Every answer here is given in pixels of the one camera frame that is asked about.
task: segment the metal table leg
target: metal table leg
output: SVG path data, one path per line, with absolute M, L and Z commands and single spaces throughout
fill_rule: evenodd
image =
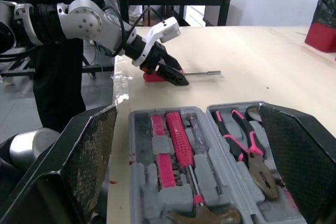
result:
M 130 22 L 128 13 L 128 0 L 119 0 L 121 18 L 126 23 Z
M 217 26 L 226 26 L 227 15 L 229 12 L 230 0 L 223 0 L 220 6 Z
M 179 11 L 179 21 L 178 24 L 180 26 L 183 26 L 183 20 L 184 20 L 184 5 L 180 5 L 180 11 Z

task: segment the black cable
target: black cable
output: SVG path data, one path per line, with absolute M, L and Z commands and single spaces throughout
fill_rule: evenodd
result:
M 23 60 L 27 57 L 31 57 L 32 54 L 30 54 L 29 52 L 33 51 L 34 49 L 35 47 L 15 55 L 0 55 L 0 62 L 12 62 L 17 60 Z
M 137 20 L 134 22 L 134 24 L 132 25 L 131 29 L 128 31 L 129 35 L 126 39 L 126 41 L 130 38 L 133 30 L 135 29 L 135 27 L 137 26 L 137 24 L 140 22 L 140 20 L 143 18 L 143 15 L 145 15 L 146 12 L 148 12 L 149 10 L 152 10 L 153 13 L 155 13 L 157 15 L 157 17 L 161 20 L 161 21 L 164 21 L 163 17 L 158 14 L 158 12 L 151 6 L 148 6 L 143 12 L 142 14 L 137 18 Z
M 22 55 L 22 56 L 17 56 L 17 57 L 12 57 L 12 58 L 5 58 L 0 57 L 0 62 L 12 62 L 12 61 L 17 61 L 17 60 L 23 60 L 25 58 L 29 57 L 29 55 Z
M 118 12 L 118 10 L 116 10 L 112 5 L 107 5 L 102 10 L 105 11 L 107 9 L 111 9 L 115 12 L 115 14 L 116 14 L 116 16 L 119 20 L 120 27 L 121 27 L 121 44 L 120 44 L 119 48 L 116 50 L 116 52 L 114 53 L 114 55 L 112 56 L 112 57 L 115 57 L 120 53 L 122 48 L 126 46 L 126 41 L 127 41 L 126 40 L 126 31 L 125 31 L 124 22 L 122 21 L 121 15 Z

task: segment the pink screwdriver handle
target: pink screwdriver handle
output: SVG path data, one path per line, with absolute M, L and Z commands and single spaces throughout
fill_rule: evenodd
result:
M 183 168 L 186 168 L 187 165 L 194 166 L 193 153 L 180 114 L 177 112 L 168 113 L 166 120 L 178 162 Z

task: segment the pliers handle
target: pliers handle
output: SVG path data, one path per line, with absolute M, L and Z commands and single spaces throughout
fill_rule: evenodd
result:
M 219 111 L 213 111 L 211 113 L 212 117 L 214 118 L 220 134 L 226 140 L 226 142 L 230 146 L 230 152 L 235 158 L 236 161 L 245 161 L 245 154 L 248 153 L 245 146 L 239 142 L 234 136 L 232 136 L 229 131 L 227 130 L 222 117 L 220 116 Z
M 243 129 L 247 137 L 248 153 L 254 153 L 264 157 L 266 150 L 260 143 L 252 125 L 248 122 L 248 120 L 238 110 L 232 110 L 231 116 L 238 123 L 240 128 Z
M 230 152 L 235 160 L 243 161 L 246 164 L 253 181 L 269 200 L 278 199 L 279 192 L 275 179 L 264 163 L 263 156 L 265 154 L 265 149 L 260 144 L 249 122 L 238 111 L 233 111 L 232 117 L 243 129 L 248 138 L 249 149 L 246 149 L 241 142 L 229 133 L 219 111 L 213 111 L 212 117 L 215 120 L 221 135 L 229 144 Z

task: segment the black pants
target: black pants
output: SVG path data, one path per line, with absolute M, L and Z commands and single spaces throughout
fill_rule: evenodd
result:
M 18 3 L 70 4 L 73 0 L 6 0 Z M 61 132 L 70 119 L 85 111 L 81 95 L 83 41 L 43 45 L 32 53 L 34 95 L 43 127 Z

